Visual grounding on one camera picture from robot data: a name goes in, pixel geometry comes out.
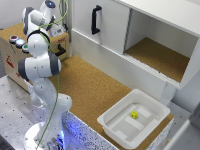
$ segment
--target brown cork board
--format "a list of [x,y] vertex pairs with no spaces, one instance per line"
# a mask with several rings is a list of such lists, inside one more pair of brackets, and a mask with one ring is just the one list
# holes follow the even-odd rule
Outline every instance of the brown cork board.
[[[57,87],[57,77],[50,77],[50,80]],[[104,133],[97,118],[129,92],[131,89],[78,56],[74,55],[62,62],[60,93],[72,97],[70,111],[120,150],[123,148]],[[173,115],[167,116],[136,150],[145,150],[172,119]]]
[[125,53],[178,82],[181,82],[190,60],[149,38],[144,38]]
[[[23,39],[27,42],[27,37],[23,33],[23,23],[16,24],[14,26],[11,26],[9,28],[0,31],[0,37],[7,42],[9,42],[10,36],[12,35],[17,35],[20,39]],[[68,33],[64,33],[57,37],[50,36],[50,41],[55,42],[58,39],[62,38],[63,36],[68,36]]]

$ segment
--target white robotic arm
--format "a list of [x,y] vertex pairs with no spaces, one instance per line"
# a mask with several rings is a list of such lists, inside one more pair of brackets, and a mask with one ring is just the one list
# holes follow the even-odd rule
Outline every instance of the white robotic arm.
[[72,100],[69,96],[58,94],[57,98],[56,89],[47,78],[58,75],[61,71],[60,60],[55,54],[48,51],[49,44],[44,39],[45,37],[50,43],[47,31],[51,26],[42,26],[54,22],[55,8],[54,2],[46,0],[43,2],[40,11],[28,7],[22,13],[23,31],[27,36],[28,51],[33,57],[20,60],[18,72],[26,81],[32,81],[33,83],[32,104],[46,109],[46,122],[41,127],[35,140],[39,141],[41,139],[57,100],[52,121],[49,123],[41,142],[43,146],[47,145],[52,138],[62,131],[61,114],[68,111],[72,106]]

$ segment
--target cable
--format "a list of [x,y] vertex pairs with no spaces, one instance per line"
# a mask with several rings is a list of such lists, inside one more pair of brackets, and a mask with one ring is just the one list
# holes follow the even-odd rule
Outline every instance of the cable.
[[[62,14],[61,14],[62,18],[61,18],[59,21],[57,21],[57,22],[55,22],[55,23],[51,23],[51,24],[42,25],[42,26],[39,27],[39,29],[42,28],[42,27],[44,27],[44,26],[49,26],[49,25],[56,24],[56,23],[62,21],[62,20],[65,18],[65,16],[66,16],[67,13],[68,13],[68,3],[67,3],[66,0],[60,0],[60,4],[61,4],[61,1],[64,1],[64,2],[66,3],[66,5],[67,5],[67,10],[66,10],[66,13],[64,14],[64,16],[62,16]],[[54,50],[53,50],[53,47],[52,47],[51,43],[49,43],[49,41],[46,39],[46,37],[45,37],[43,34],[40,34],[40,35],[45,39],[45,41],[46,41],[46,42],[48,43],[48,45],[50,46],[51,51],[54,53]],[[43,134],[42,134],[42,137],[41,137],[41,139],[40,139],[40,141],[39,141],[39,143],[38,143],[38,145],[37,145],[36,150],[38,149],[39,145],[41,144],[41,141],[42,141],[42,139],[43,139],[43,137],[44,137],[44,134],[46,133],[46,130],[47,130],[48,126],[49,126],[49,123],[51,122],[52,116],[53,116],[53,114],[54,114],[54,111],[55,111],[55,108],[56,108],[56,105],[57,105],[58,93],[59,93],[59,87],[60,87],[59,75],[57,75],[57,79],[58,79],[58,85],[57,85],[58,87],[57,87],[56,101],[55,101],[55,104],[54,104],[54,107],[53,107],[53,111],[52,111],[52,113],[51,113],[51,116],[50,116],[50,118],[49,118],[49,121],[48,121],[48,123],[47,123],[47,126],[46,126],[46,128],[45,128],[45,130],[44,130],[44,132],[43,132]]]

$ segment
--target small yellow toy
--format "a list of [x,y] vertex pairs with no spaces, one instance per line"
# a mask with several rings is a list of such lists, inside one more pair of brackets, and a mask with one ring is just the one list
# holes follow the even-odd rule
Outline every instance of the small yellow toy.
[[133,119],[137,118],[137,117],[138,117],[137,111],[132,111],[132,112],[131,112],[131,117],[132,117]]

